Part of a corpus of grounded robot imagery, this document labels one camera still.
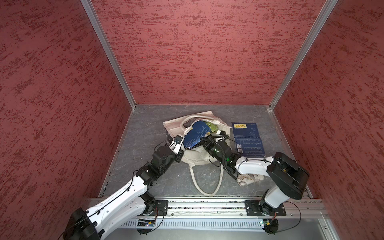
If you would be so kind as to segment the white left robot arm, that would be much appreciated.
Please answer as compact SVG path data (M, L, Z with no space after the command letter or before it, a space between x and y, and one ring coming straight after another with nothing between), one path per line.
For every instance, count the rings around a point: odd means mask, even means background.
M132 179L104 201L74 211L61 240L104 240L125 221L143 213L150 214L155 199L148 194L173 162L180 162L184 152L182 144L160 146L150 162L134 171Z

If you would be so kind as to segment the navy blue book top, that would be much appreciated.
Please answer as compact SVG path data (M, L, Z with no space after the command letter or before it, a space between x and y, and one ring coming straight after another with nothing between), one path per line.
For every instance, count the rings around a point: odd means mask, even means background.
M259 137L258 126L256 123L232 123L235 137Z

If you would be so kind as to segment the Animal Farm book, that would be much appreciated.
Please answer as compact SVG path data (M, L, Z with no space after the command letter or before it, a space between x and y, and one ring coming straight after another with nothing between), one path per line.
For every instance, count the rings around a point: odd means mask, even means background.
M209 127L209 129L210 129L210 133L214 133L214 132L216 132L218 130L217 125L215 125L215 124L213 124L211 122L205 122L205 123Z

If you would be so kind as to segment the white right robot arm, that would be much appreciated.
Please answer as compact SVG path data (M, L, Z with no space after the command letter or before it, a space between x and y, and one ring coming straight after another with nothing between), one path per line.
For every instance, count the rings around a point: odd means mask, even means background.
M263 215L271 216L285 201L303 197L310 174L286 154L277 152L267 158L246 158L233 153L225 137L203 137L201 144L233 179L241 175L260 175L272 179L274 187L264 193L257 206Z

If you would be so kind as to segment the beige canvas tote bag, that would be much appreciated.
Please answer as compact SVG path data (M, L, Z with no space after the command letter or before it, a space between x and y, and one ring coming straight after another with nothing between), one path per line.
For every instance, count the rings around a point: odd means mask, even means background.
M211 122L217 125L218 130L214 133L210 133L207 137L211 135L217 136L221 133L228 136L231 135L231 127L227 125L222 119L216 117L212 111L191 114L173 120L165 121L163 122L163 126L171 137L175 137L177 135L185 137L186 133L192 128L192 125L197 121ZM185 149L183 142L181 150L185 151L181 161L189 165L191 177L197 190L204 196L214 196L221 187L224 175L224 168L220 167L219 183L217 184L216 189L213 191L213 193L206 193L200 188L196 181L194 167L207 165L209 163L215 163L218 162L218 160L210 156L210 154L203 148L201 142L194 146L192 149Z

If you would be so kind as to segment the navy blue book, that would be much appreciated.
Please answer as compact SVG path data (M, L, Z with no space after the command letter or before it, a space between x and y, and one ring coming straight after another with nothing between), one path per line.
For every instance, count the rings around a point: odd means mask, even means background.
M211 128L209 127L208 122L195 122L184 137L184 148L192 149L201 142L201 138L208 136L210 133Z
M265 150L260 137L235 136L237 153L248 158L261 158L265 156Z
M256 123L232 123L235 137L259 137L258 126Z

